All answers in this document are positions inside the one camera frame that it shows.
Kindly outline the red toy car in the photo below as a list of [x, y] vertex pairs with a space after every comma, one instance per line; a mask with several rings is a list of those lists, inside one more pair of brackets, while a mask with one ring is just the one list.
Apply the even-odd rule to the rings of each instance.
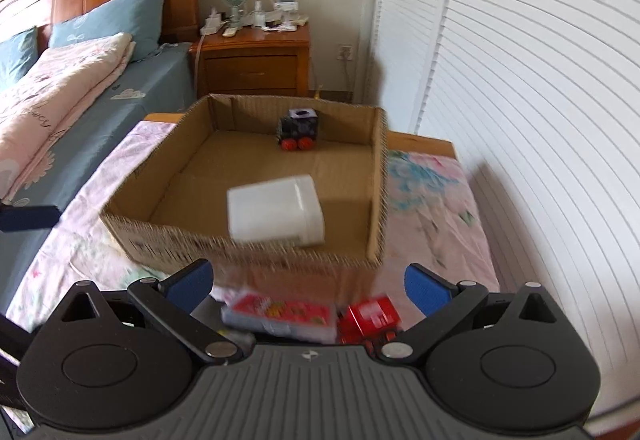
[[337, 317], [337, 342], [363, 346], [375, 354], [400, 332], [400, 316], [390, 297], [376, 296], [349, 305]]

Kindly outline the red card box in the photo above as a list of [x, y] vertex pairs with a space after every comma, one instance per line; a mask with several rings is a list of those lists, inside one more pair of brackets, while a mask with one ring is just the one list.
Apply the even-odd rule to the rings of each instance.
[[243, 291], [220, 310], [228, 327], [302, 342], [335, 344], [336, 311], [332, 306]]

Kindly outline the white plastic container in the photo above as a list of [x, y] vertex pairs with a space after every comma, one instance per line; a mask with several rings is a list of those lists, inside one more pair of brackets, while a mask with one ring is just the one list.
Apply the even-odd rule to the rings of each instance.
[[231, 188], [227, 216], [230, 238], [237, 242], [311, 246], [326, 241], [322, 208], [309, 175]]

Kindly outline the floral pink table cloth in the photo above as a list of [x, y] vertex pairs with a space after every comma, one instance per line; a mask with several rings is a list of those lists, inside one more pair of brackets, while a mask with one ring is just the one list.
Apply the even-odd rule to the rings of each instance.
[[[171, 127], [141, 122], [107, 156], [29, 263], [10, 300], [6, 312], [10, 320], [32, 330], [80, 280], [91, 280], [104, 291], [118, 291], [137, 279], [162, 276], [126, 257], [99, 211], [124, 176]], [[411, 264], [420, 264], [451, 283], [473, 280], [498, 291], [486, 235], [460, 163], [443, 155], [392, 151], [388, 172], [385, 260], [371, 292], [390, 297], [402, 327], [408, 329], [423, 317], [405, 292], [405, 271]]]

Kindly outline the brown cardboard box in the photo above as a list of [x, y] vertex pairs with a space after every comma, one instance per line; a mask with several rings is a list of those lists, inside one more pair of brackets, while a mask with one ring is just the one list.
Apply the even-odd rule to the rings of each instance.
[[386, 133], [380, 108], [209, 95], [101, 218], [139, 264], [174, 273], [205, 258], [225, 289], [347, 306], [383, 264]]

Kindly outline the pink quilt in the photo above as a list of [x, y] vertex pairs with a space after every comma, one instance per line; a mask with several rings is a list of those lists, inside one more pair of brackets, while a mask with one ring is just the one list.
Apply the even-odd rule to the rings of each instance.
[[9, 202], [52, 167], [51, 148], [122, 73], [129, 33], [49, 48], [1, 92], [1, 200]]

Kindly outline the blue pillow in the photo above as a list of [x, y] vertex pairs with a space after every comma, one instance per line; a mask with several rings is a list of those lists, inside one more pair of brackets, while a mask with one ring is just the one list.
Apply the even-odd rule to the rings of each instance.
[[164, 1], [109, 0], [85, 15], [55, 24], [49, 47], [62, 47], [127, 33], [136, 43], [132, 60], [143, 60], [157, 51], [162, 32]]
[[0, 87], [6, 88], [24, 78], [38, 60], [38, 29], [17, 33], [0, 44]]

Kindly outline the blue bed sheet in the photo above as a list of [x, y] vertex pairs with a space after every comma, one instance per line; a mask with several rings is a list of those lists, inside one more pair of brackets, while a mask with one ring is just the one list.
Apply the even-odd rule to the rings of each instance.
[[73, 200], [103, 160], [151, 113], [182, 112], [194, 104], [188, 43], [165, 44], [154, 55], [129, 64], [49, 150], [39, 178], [17, 191], [16, 206]]

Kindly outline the wooden nightstand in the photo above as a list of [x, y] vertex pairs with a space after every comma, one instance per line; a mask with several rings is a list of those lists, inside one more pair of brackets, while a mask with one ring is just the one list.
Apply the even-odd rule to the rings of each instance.
[[196, 93], [308, 97], [310, 31], [244, 28], [204, 37], [189, 49]]

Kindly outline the white power strip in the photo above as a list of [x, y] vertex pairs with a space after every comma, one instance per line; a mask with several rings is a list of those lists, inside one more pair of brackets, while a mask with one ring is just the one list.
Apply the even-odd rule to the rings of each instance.
[[213, 7], [205, 18], [204, 26], [200, 29], [201, 36], [216, 34], [225, 23], [224, 14]]

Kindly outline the white louvered closet door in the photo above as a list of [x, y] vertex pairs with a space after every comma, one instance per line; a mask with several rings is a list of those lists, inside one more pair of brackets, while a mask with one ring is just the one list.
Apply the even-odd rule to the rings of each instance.
[[500, 282], [544, 283], [639, 421], [639, 0], [376, 0], [370, 99], [449, 140]]

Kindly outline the clear spray bottle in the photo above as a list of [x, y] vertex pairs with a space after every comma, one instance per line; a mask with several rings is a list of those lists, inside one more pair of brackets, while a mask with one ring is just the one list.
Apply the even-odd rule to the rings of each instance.
[[255, 29], [262, 30], [266, 26], [266, 13], [262, 8], [262, 2], [256, 0], [253, 12], [253, 26]]

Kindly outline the small green desk fan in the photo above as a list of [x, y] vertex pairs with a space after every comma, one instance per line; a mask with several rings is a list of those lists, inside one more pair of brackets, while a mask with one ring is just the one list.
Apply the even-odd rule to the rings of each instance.
[[242, 17], [246, 1], [247, 0], [224, 0], [226, 5], [230, 8], [230, 26], [240, 28], [243, 25]]

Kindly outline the white gadget on nightstand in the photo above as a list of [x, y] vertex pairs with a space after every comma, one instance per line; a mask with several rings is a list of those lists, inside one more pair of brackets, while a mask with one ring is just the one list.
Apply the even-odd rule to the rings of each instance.
[[307, 15], [299, 11], [297, 0], [275, 0], [272, 11], [266, 15], [265, 30], [268, 32], [295, 32], [309, 21]]

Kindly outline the wall power socket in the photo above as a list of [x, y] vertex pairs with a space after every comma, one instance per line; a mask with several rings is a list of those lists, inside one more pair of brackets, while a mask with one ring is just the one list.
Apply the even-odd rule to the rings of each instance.
[[354, 59], [354, 47], [351, 44], [339, 44], [337, 59], [343, 62], [352, 61]]

